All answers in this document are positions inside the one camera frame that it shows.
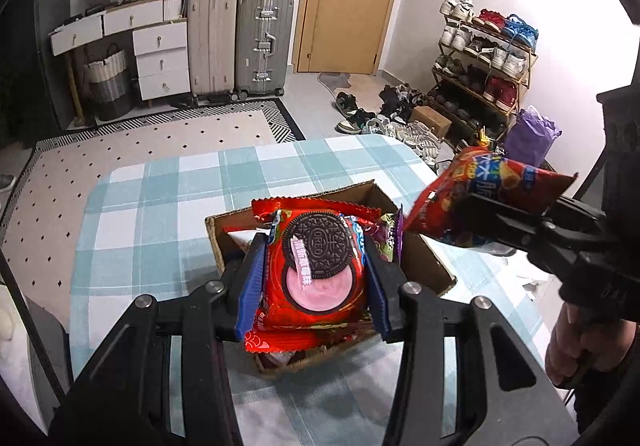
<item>purple bag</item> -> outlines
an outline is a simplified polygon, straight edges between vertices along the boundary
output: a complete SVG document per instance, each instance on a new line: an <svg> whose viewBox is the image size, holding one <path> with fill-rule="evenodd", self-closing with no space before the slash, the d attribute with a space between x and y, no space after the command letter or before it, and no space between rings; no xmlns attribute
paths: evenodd
<svg viewBox="0 0 640 446"><path fill-rule="evenodd" d="M516 124L504 141L507 157L539 168L551 145L562 135L562 130L548 117L542 117L535 106L518 112Z"/></svg>

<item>blue sneaker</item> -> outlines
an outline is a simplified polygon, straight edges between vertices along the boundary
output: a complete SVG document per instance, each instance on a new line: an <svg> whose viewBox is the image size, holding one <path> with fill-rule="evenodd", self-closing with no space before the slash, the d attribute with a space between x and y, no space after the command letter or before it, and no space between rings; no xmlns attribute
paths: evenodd
<svg viewBox="0 0 640 446"><path fill-rule="evenodd" d="M507 36L508 38L514 38L518 33L518 27L523 24L526 25L526 23L524 23L524 21L522 21L517 15L511 14L504 21L504 27L502 27L502 30L500 32L502 33L503 36Z"/></svg>
<svg viewBox="0 0 640 446"><path fill-rule="evenodd" d="M520 25L517 27L517 34L515 40L524 45L527 45L534 52L536 51L536 44L538 43L538 30L534 29L531 25Z"/></svg>

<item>checkered tablecloth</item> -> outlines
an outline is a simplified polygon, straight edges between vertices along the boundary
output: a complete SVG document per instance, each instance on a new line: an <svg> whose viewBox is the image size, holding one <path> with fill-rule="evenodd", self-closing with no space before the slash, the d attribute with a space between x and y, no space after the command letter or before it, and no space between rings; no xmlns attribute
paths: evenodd
<svg viewBox="0 0 640 446"><path fill-rule="evenodd" d="M407 146L380 135L337 137L151 161L104 177L86 205L71 289L77 376L132 299L184 296L217 277L204 225L254 198L300 196L374 179L406 209L435 178ZM428 241L458 278L448 299L489 296L538 360L549 332L508 260ZM277 381L257 376L241 346L226 347L246 444L379 444L396 389L401 345L370 340ZM172 340L172 430L183 432L179 338ZM446 343L444 431L455 407L454 343Z"/></svg>

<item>cardboard box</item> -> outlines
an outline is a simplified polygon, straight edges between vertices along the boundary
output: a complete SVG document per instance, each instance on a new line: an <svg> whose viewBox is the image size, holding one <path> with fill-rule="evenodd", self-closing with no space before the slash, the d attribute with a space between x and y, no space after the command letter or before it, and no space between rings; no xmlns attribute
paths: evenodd
<svg viewBox="0 0 640 446"><path fill-rule="evenodd" d="M449 119L428 106L416 106L414 111L412 111L409 121L420 121L427 127L433 129L433 133L439 139L444 139L444 136L451 126Z"/></svg>
<svg viewBox="0 0 640 446"><path fill-rule="evenodd" d="M321 197L332 201L361 204L369 207L379 207L382 213L393 213L398 209L373 181L309 196ZM223 215L207 217L205 219L205 225L207 226L207 233L209 234L216 265L220 271L224 271L226 262L237 258L241 251L233 239L223 231L223 228L235 226L249 229L257 227L257 222L251 208L248 207L247 209L239 209ZM455 276L445 269L424 239L415 233L404 233L402 239L402 270L407 280L417 281L440 296L456 284ZM370 331L364 332L352 342L339 344L329 349L325 347L314 349L310 354L307 354L305 358L277 368L268 368L265 363L260 360L261 354L254 354L254 356L260 374L267 379L273 379L284 372L295 372L306 366L317 365L318 363L324 362L335 354L344 352L357 343L375 335L377 334Z"/></svg>

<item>silver suitcase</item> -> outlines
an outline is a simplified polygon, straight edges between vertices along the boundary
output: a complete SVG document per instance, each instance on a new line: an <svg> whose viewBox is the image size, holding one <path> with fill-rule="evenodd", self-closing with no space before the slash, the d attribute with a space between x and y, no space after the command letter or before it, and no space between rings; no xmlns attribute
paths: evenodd
<svg viewBox="0 0 640 446"><path fill-rule="evenodd" d="M238 0L189 0L187 45L194 95L234 88L236 7Z"/></svg>
<svg viewBox="0 0 640 446"><path fill-rule="evenodd" d="M293 0L238 0L236 90L284 93Z"/></svg>

